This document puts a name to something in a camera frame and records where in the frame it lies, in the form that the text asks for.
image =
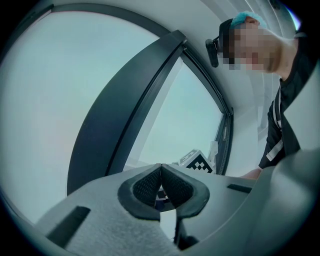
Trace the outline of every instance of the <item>black and white pattern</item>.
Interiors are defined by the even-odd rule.
[[[179,166],[183,166],[195,171],[215,174],[216,169],[212,167],[209,160],[204,156],[201,150],[193,149],[179,160]]]
[[[201,154],[199,154],[191,163],[187,166],[189,169],[193,169],[195,171],[205,172],[205,173],[212,173],[213,168],[210,164],[203,158]]]

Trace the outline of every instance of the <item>white wall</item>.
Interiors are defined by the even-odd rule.
[[[257,168],[258,131],[254,107],[234,111],[233,139],[226,176],[239,177]]]

